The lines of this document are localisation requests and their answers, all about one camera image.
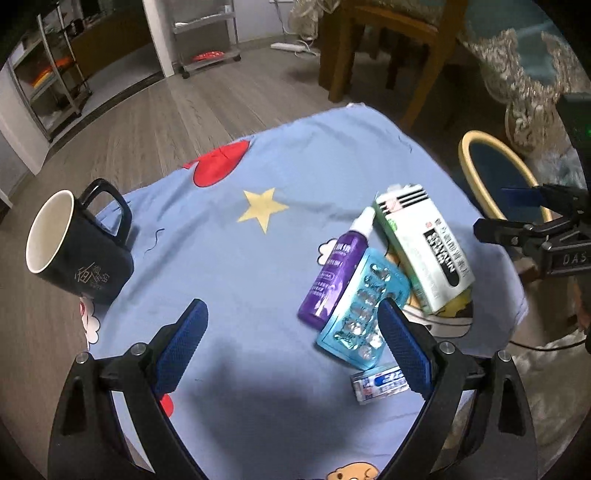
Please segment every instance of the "round yellow-rimmed stool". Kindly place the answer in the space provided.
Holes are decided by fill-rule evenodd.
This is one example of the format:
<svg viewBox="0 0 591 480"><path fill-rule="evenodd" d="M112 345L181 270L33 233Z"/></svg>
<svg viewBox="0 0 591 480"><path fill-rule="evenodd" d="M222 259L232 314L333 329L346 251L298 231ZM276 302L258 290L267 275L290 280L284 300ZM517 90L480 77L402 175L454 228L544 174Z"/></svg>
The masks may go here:
<svg viewBox="0 0 591 480"><path fill-rule="evenodd" d="M509 207L508 203L503 203L501 187L527 188L539 185L530 169L517 154L499 139L487 133L478 130L466 133L458 145L458 156L468 185L489 218L507 220L506 214L516 211L513 207ZM540 207L539 212L536 213L537 218L509 218L509 220L533 223L552 220L551 212L547 208Z"/></svg>

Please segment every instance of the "yellow oval frame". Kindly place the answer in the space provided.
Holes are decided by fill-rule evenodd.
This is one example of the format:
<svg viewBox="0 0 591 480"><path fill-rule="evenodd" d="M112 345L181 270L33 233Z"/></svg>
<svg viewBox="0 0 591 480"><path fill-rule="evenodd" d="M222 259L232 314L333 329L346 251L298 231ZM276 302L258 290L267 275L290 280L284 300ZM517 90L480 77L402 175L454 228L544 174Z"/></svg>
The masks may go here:
<svg viewBox="0 0 591 480"><path fill-rule="evenodd" d="M515 166L515 168L517 168L519 173L521 173L526 183L530 187L538 186L538 181L535 179L530 169L527 168L525 163L523 163L523 161L517 156L517 154L498 138L478 130L470 130L462 137L462 140L457 147L457 153L458 157L460 158L462 171L464 172L464 176L470 185L472 193L474 193L476 200L489 218L506 220L505 215L503 215L503 212L501 212L501 209L493 200L491 194L486 189L484 182L480 178L480 175L478 175L478 172L476 171L476 167L474 166L474 162L470 156L470 144L472 142L484 143L504 155ZM542 211L543 220L545 222L551 221L551 212L545 207L540 207L540 209Z"/></svg>

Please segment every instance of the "blue blister pack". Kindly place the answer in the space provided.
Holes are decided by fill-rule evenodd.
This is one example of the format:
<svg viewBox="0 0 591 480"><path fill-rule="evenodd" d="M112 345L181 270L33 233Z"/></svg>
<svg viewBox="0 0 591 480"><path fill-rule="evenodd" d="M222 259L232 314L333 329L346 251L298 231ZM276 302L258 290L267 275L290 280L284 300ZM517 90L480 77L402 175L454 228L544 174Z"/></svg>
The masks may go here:
<svg viewBox="0 0 591 480"><path fill-rule="evenodd" d="M368 248L316 343L361 370L374 367L385 347L378 303L390 297L402 308L409 295L410 282L398 267Z"/></svg>

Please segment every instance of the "yellow star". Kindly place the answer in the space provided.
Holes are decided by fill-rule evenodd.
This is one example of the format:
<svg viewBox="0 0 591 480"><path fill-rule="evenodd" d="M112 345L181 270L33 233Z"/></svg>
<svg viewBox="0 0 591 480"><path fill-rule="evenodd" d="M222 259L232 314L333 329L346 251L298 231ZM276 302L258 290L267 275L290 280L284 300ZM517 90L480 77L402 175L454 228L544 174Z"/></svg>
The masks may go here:
<svg viewBox="0 0 591 480"><path fill-rule="evenodd" d="M286 210L289 207L287 205L283 205L282 203L276 202L273 200L273 194L275 193L275 189L269 189L266 192L261 193L260 195L256 193L247 192L243 190L244 195L246 195L246 199L248 203L250 203L250 207L244 215L242 215L238 221L243 222L244 220L250 220L251 218L256 218L262 228L263 232L267 232L267 227L269 225L269 217L273 213L280 212L282 210Z"/></svg>

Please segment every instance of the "mug handle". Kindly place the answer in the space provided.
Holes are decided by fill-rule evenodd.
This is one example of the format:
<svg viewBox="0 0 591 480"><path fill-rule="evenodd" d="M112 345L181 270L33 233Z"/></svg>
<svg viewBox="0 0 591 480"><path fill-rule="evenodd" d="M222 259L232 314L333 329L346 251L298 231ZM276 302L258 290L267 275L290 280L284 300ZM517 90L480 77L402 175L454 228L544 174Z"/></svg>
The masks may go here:
<svg viewBox="0 0 591 480"><path fill-rule="evenodd" d="M131 229L131 209L129 208L129 205L127 205L123 195L121 195L112 184L105 179L96 179L86 187L86 190L82 192L78 201L82 204L84 209L87 209L96 196L102 192L110 194L121 208L121 221L117 233L115 235L107 233L112 236L117 243L124 246L127 236L129 235L129 229Z"/></svg>

